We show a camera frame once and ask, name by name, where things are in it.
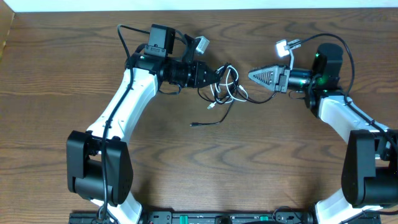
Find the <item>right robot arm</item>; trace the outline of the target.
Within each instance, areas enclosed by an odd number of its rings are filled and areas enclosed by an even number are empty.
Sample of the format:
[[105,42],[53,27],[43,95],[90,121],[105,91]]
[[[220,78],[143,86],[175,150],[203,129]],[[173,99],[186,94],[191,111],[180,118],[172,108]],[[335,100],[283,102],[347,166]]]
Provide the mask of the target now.
[[312,68],[268,65],[248,73],[275,93],[304,94],[306,107],[347,144],[341,187],[315,204],[305,223],[371,223],[397,205],[397,131],[360,110],[338,85],[344,49],[319,45]]

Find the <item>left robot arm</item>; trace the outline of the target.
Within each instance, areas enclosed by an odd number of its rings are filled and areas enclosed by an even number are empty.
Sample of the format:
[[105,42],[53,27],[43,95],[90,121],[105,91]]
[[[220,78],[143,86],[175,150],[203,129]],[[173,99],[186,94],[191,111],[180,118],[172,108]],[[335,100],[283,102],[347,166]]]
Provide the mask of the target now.
[[99,206],[96,213],[71,213],[70,223],[139,223],[142,205],[131,193],[128,144],[144,108],[163,82],[182,89],[220,80],[205,62],[194,59],[209,44],[204,36],[193,38],[157,24],[147,34],[148,43],[126,51],[123,80],[101,116],[67,139],[68,189]]

